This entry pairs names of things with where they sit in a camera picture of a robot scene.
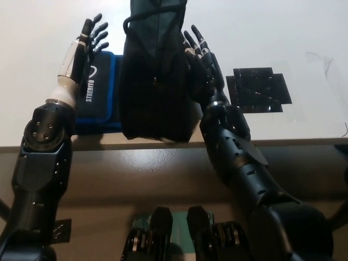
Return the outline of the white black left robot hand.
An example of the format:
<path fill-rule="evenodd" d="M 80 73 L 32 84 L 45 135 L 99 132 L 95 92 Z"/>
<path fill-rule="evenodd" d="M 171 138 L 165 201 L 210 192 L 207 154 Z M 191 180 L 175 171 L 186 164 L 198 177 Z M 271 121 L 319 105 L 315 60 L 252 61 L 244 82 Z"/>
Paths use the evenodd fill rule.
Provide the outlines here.
<path fill-rule="evenodd" d="M 98 25 L 102 17 L 99 13 L 92 20 L 85 20 L 81 33 L 66 53 L 59 77 L 67 77 L 79 86 L 85 84 L 95 57 L 109 46 L 108 42 L 101 43 L 108 36 L 108 23 Z"/>

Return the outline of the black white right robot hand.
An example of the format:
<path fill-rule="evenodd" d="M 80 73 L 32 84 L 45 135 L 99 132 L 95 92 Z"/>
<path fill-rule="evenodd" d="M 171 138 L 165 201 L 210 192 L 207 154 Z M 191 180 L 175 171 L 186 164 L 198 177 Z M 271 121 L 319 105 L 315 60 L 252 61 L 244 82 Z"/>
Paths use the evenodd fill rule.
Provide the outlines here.
<path fill-rule="evenodd" d="M 225 82 L 215 54 L 210 50 L 205 38 L 193 24 L 191 30 L 181 35 L 189 74 L 189 94 L 202 110 L 210 106 L 228 104 L 223 89 Z"/>

